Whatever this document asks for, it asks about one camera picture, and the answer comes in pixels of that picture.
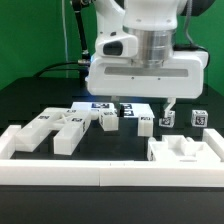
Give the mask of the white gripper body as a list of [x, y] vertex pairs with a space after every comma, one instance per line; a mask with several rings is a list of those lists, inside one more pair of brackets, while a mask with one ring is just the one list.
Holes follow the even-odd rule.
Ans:
[[197, 98], [208, 53], [173, 48], [171, 31], [117, 31], [96, 39], [87, 77], [93, 95]]

